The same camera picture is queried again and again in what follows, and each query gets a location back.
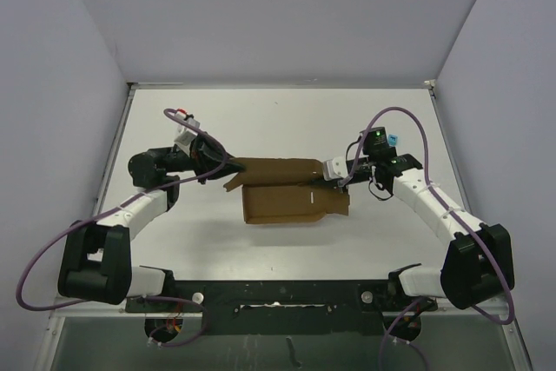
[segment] cardboard flap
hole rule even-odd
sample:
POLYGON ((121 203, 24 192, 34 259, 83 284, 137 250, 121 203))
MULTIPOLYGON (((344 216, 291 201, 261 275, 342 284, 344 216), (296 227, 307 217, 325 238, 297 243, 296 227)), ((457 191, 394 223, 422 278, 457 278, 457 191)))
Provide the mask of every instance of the cardboard flap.
POLYGON ((233 158, 245 167, 224 184, 226 191, 244 186, 298 184, 322 177, 322 162, 302 158, 233 158))
POLYGON ((349 194, 313 186, 243 186, 246 223, 316 222, 325 214, 348 215, 349 194))

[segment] glass panel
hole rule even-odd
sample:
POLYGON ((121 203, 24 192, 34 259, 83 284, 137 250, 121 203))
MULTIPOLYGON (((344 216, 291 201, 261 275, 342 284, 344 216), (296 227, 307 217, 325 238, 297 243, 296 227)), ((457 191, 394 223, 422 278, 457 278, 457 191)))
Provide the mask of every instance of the glass panel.
MULTIPOLYGON (((185 328, 198 328, 189 319, 185 328)), ((358 334, 208 336, 182 348, 147 348, 139 318, 67 318, 53 370, 375 370, 380 337, 358 334)), ((432 370, 514 370, 502 329, 474 315, 425 315, 415 342, 432 370)), ((420 371, 409 347, 389 344, 384 369, 420 371)))

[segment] white connector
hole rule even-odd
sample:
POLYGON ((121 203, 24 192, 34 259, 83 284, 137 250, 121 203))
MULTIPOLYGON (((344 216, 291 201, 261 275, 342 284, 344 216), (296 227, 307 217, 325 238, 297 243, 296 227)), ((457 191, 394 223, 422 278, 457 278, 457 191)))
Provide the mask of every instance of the white connector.
POLYGON ((344 156, 337 156, 322 163, 322 174, 326 181, 346 178, 348 176, 348 165, 344 156))
POLYGON ((440 282, 440 270, 438 268, 420 265, 403 271, 399 278, 403 292, 406 295, 446 298, 440 282))
POLYGON ((160 269, 149 267, 132 267, 131 283, 126 297, 145 297, 159 295, 164 287, 166 275, 160 269))
MULTIPOLYGON (((201 123, 196 121, 193 117, 186 119, 188 114, 185 110, 178 109, 175 113, 175 117, 186 121, 191 126, 199 128, 201 123)), ((175 131, 175 138, 174 143, 181 149, 185 154, 189 155, 189 145, 193 142, 193 140, 197 137, 197 134, 193 132, 191 129, 187 129, 185 126, 178 125, 175 131)))

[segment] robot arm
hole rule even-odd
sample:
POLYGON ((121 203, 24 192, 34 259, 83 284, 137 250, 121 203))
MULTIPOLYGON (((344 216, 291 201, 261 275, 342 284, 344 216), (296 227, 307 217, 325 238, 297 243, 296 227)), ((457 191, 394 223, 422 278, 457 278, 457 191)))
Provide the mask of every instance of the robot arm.
POLYGON ((424 170, 415 167, 417 164, 410 155, 398 156, 379 164, 375 171, 376 181, 419 215, 446 250, 442 270, 420 265, 399 274, 404 293, 446 297, 457 308, 469 308, 502 292, 489 261, 475 240, 450 216, 450 211, 459 212, 463 221, 486 244, 500 265, 508 286, 513 288, 508 232, 501 225, 487 226, 481 219, 467 213, 437 185, 427 186, 424 170), (431 193, 431 187, 448 204, 448 211, 431 193))
MULTIPOLYGON (((375 128, 363 145, 364 158, 358 161, 349 184, 374 182, 380 189, 407 204, 433 231, 446 250, 441 270, 412 265, 391 273, 390 279, 404 295, 444 297, 456 308, 469 308, 501 293, 503 288, 488 259, 477 242, 450 215, 460 218, 486 244, 499 264, 509 288, 513 288, 513 262, 510 236, 501 225, 487 226, 481 219, 467 213, 442 189, 427 186, 422 165, 411 155, 397 156, 395 147, 386 141, 384 128, 375 128), (446 210, 436 193, 447 203, 446 210)), ((337 186, 345 178, 354 161, 336 157, 323 163, 324 182, 337 186)))
MULTIPOLYGON (((193 116, 180 111, 175 115, 199 127, 193 116)), ((130 244, 150 222, 175 205, 180 177, 168 176, 168 172, 193 170, 200 175, 221 162, 222 153, 188 129, 176 132, 174 147, 149 149, 133 156, 128 171, 140 195, 130 204, 124 206, 122 203, 112 215, 68 235, 58 277, 58 292, 67 297, 109 304, 119 304, 127 297, 140 295, 172 295, 172 272, 132 267, 130 244), (102 250, 102 260, 89 258, 99 250, 102 250)), ((229 162, 209 179, 242 169, 241 164, 229 162)))

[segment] white wall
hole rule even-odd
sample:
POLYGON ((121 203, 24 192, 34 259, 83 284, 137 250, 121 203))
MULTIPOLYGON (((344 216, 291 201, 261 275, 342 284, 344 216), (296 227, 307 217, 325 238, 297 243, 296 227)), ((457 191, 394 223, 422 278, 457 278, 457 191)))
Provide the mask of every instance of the white wall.
POLYGON ((345 88, 436 77, 474 0, 83 1, 133 82, 345 88))
MULTIPOLYGON (((48 314, 15 301, 23 266, 90 213, 127 86, 81 0, 0 0, 0 368, 32 369, 48 314)), ((63 245, 25 296, 49 303, 63 245)))
POLYGON ((556 363, 556 0, 478 0, 439 105, 478 215, 513 237, 517 314, 536 370, 556 363))

